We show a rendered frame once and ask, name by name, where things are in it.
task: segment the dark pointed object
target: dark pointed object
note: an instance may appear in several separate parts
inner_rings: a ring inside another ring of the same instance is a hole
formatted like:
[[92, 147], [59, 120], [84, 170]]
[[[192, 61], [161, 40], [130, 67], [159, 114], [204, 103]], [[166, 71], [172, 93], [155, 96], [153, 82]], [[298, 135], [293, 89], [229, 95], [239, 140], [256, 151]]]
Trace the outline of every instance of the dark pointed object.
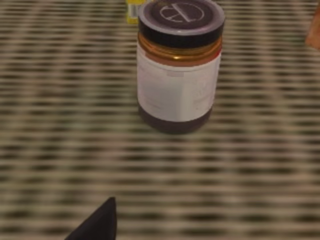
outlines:
[[65, 240], [115, 240], [117, 233], [116, 199], [109, 198]]

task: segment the woven mat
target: woven mat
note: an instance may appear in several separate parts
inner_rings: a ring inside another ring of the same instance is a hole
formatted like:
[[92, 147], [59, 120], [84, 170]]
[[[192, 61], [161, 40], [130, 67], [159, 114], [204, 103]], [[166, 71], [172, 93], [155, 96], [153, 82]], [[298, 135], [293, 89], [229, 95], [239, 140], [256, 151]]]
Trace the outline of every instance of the woven mat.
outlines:
[[124, 0], [0, 0], [0, 239], [62, 240], [117, 197], [117, 240], [320, 239], [316, 0], [219, 0], [212, 117], [157, 133]]

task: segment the barcode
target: barcode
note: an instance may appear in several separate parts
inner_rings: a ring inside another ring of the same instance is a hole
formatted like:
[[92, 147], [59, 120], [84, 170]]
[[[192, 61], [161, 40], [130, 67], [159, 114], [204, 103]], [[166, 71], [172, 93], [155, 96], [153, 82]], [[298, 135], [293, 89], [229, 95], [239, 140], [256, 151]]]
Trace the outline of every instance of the barcode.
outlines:
[[128, 4], [129, 18], [136, 19], [138, 17], [139, 7], [139, 4]]

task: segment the black lid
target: black lid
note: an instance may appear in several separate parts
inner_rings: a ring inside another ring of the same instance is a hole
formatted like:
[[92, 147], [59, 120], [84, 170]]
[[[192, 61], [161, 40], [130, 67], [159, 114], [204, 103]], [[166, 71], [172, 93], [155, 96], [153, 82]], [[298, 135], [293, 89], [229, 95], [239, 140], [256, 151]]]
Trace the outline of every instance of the black lid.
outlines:
[[225, 14], [211, 0], [153, 0], [139, 9], [139, 31], [151, 42], [197, 48], [222, 34]]
[[65, 240], [115, 240], [116, 233], [116, 199], [111, 197]]

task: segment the lid logo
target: lid logo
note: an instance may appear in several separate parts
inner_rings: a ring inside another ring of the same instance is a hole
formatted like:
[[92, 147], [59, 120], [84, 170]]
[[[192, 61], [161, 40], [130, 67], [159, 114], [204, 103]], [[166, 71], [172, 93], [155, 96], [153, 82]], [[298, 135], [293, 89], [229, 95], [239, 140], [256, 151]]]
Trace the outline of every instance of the lid logo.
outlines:
[[[192, 11], [193, 18], [188, 16], [186, 10]], [[205, 12], [194, 4], [178, 2], [161, 8], [160, 15], [174, 23], [191, 23], [202, 20], [205, 17]]]

